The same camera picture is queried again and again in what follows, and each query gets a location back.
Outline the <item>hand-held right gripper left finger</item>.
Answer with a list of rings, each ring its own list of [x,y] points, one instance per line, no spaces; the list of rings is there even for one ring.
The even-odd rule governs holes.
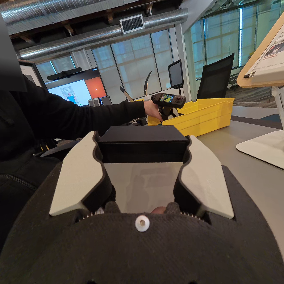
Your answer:
[[[78,210],[82,216],[105,213],[114,187],[102,163],[99,135],[91,131],[63,159],[49,214]]]

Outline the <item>black-tipped wooden stick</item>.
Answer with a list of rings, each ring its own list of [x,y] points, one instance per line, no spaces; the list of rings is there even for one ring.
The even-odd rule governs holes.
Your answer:
[[[120,86],[120,90],[129,102],[134,102],[133,98],[126,92],[126,90],[122,86]]]

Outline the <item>white board stand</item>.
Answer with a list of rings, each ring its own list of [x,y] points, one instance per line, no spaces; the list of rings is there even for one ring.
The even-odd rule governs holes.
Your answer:
[[[284,127],[284,88],[273,86],[282,127]],[[278,130],[236,145],[236,149],[244,154],[262,160],[268,164],[284,169],[284,131]]]

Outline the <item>person's dark clothed body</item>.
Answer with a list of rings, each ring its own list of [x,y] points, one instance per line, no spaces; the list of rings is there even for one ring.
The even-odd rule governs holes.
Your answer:
[[[27,91],[1,91],[1,252],[21,210],[55,167],[34,157],[37,140],[70,139],[74,107],[22,76]]]

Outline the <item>black video conference bar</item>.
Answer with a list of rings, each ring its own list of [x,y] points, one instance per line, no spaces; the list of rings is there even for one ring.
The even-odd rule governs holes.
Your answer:
[[[63,78],[69,78],[70,76],[72,76],[76,73],[79,73],[81,71],[82,71],[81,67],[70,69],[70,70],[67,70],[67,71],[63,70],[60,73],[47,76],[47,79],[50,80],[50,81],[55,81],[55,80],[60,80],[60,79],[63,79]]]

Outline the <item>person's left forearm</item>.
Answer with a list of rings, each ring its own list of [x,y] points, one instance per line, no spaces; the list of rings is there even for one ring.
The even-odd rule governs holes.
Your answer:
[[[43,107],[42,122],[33,127],[38,138],[75,140],[91,131],[104,134],[111,126],[121,126],[146,116],[143,101],[80,107],[58,95],[50,95],[48,99],[49,102]]]

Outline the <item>black framed sign panel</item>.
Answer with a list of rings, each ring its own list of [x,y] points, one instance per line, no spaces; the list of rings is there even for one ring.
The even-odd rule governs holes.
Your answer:
[[[47,90],[47,87],[42,79],[40,72],[37,69],[37,66],[34,62],[20,60],[18,59],[22,74],[27,77],[28,80],[33,82],[39,87],[44,88]]]

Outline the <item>tilted wooden board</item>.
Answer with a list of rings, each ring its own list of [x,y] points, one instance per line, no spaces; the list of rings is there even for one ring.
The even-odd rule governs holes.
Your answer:
[[[248,60],[242,71],[239,73],[239,76],[237,78],[237,83],[240,87],[252,88],[252,87],[269,87],[269,86],[283,85],[284,79],[268,81],[268,82],[262,81],[261,83],[253,83],[251,78],[249,78],[250,72],[257,64],[257,62],[259,61],[260,57],[263,55],[265,50],[269,47],[273,39],[283,31],[283,25],[284,25],[284,15],[282,13],[282,15],[273,25],[273,27],[268,32],[266,37],[263,39],[261,44],[258,46],[256,51],[253,53],[251,58]]]

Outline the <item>white printed panel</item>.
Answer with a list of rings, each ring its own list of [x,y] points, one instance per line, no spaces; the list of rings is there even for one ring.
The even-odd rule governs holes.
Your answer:
[[[249,74],[253,83],[283,79],[284,32],[276,36]]]

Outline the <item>wall television screen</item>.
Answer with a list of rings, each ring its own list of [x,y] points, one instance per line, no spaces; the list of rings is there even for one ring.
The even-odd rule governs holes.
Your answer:
[[[103,105],[101,98],[108,96],[98,67],[75,73],[70,77],[45,82],[45,86],[50,93],[78,106],[89,105],[90,100],[97,98],[99,104]]]

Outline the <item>black monitor on stand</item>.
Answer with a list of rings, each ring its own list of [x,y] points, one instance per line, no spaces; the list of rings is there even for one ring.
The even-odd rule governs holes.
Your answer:
[[[183,88],[183,70],[182,70],[182,60],[170,64],[168,66],[170,85],[173,89],[179,90],[179,95],[181,95],[181,88]]]

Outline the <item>silver ventilation duct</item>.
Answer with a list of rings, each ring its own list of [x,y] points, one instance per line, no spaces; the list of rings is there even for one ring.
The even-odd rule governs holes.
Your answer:
[[[135,0],[44,0],[9,1],[1,4],[1,15],[7,25],[71,12],[77,17],[137,2]]]
[[[100,45],[118,38],[128,37],[133,34],[142,33],[154,29],[169,27],[174,24],[184,23],[188,18],[187,8],[176,9],[158,15],[143,17],[145,29],[132,33],[123,34],[120,24],[110,27],[71,36],[65,39],[52,41],[19,51],[19,57],[23,60],[33,60],[42,57],[64,54],[84,47]]]

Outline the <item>black box device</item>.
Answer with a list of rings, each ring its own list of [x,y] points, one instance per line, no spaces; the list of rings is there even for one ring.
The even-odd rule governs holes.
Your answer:
[[[104,164],[182,162],[189,144],[174,126],[111,126],[98,141]]]

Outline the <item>white ceiling air vent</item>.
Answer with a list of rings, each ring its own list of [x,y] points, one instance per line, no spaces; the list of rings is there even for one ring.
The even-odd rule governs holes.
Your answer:
[[[138,14],[119,20],[123,34],[145,29],[143,15]]]

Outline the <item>yellow plastic bin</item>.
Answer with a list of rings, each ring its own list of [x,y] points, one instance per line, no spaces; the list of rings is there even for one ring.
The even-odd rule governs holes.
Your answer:
[[[163,126],[175,126],[184,136],[195,137],[230,125],[235,98],[198,99],[187,102],[178,109],[181,114],[162,122]]]

